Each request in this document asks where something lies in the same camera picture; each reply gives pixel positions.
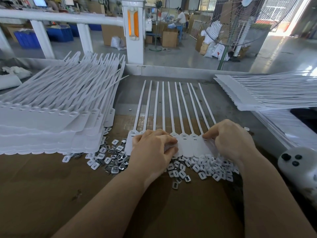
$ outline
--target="standing fan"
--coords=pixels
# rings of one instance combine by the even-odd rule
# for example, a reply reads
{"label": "standing fan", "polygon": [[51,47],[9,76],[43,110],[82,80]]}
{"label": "standing fan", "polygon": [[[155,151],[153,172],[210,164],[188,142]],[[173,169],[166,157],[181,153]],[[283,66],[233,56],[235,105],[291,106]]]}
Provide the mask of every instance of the standing fan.
{"label": "standing fan", "polygon": [[222,69],[229,49],[234,52],[232,59],[235,60],[242,45],[251,43],[276,28],[294,11],[298,1],[201,0],[201,11],[214,10],[211,21],[204,24],[203,29],[215,43],[225,47],[218,70]]}

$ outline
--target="cardboard sheet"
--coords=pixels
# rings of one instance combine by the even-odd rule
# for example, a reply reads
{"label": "cardboard sheet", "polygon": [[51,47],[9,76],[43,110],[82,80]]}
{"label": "cardboard sheet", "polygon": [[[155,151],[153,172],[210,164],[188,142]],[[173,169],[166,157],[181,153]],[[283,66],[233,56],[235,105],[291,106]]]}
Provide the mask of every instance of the cardboard sheet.
{"label": "cardboard sheet", "polygon": [[[115,116],[109,142],[125,138],[134,119]],[[143,124],[140,117],[138,130]],[[175,125],[179,132],[177,119]],[[186,119],[184,125],[189,133]],[[197,123],[193,125],[197,132]],[[162,117],[157,119],[160,127]],[[153,128],[150,119],[147,128]],[[172,130],[169,119],[166,129]],[[69,163],[61,160],[61,154],[0,156],[1,238],[52,236],[112,179],[103,168],[92,170],[84,156]],[[183,181],[178,190],[172,189],[173,179],[167,173],[148,188],[125,237],[244,237],[243,225],[224,191],[225,181],[200,180],[188,168],[186,173],[192,181]]]}

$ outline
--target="wall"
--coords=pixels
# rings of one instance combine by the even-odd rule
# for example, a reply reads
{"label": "wall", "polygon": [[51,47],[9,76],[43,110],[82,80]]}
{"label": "wall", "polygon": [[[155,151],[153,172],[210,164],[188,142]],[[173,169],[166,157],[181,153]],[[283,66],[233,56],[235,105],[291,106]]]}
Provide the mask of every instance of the wall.
{"label": "wall", "polygon": [[197,10],[199,5],[199,0],[189,0],[189,10]]}
{"label": "wall", "polygon": [[166,8],[177,8],[182,4],[182,0],[166,0]]}

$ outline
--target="hand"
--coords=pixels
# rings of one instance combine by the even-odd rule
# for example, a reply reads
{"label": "hand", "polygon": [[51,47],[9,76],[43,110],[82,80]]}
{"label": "hand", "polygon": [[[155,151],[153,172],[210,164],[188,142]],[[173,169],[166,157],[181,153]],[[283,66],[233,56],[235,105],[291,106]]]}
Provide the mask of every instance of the hand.
{"label": "hand", "polygon": [[177,147],[164,151],[165,145],[174,145],[177,139],[158,129],[147,130],[143,135],[133,137],[133,150],[127,170],[144,182],[145,189],[167,168]]}
{"label": "hand", "polygon": [[258,152],[251,135],[240,125],[225,119],[203,134],[204,139],[215,139],[221,155],[240,163],[250,152]]}

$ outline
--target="stack of plastic seals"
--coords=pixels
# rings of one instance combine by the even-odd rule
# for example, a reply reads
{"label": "stack of plastic seals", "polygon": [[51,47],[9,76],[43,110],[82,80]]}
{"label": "stack of plastic seals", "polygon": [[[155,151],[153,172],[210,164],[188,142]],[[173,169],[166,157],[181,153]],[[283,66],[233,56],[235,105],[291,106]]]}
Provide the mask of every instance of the stack of plastic seals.
{"label": "stack of plastic seals", "polygon": [[104,124],[113,124],[125,55],[79,56],[66,57],[0,96],[0,154],[99,149]]}
{"label": "stack of plastic seals", "polygon": [[317,106],[317,79],[308,71],[265,76],[216,75],[239,110],[249,110],[287,148],[317,149],[317,134],[291,108]]}

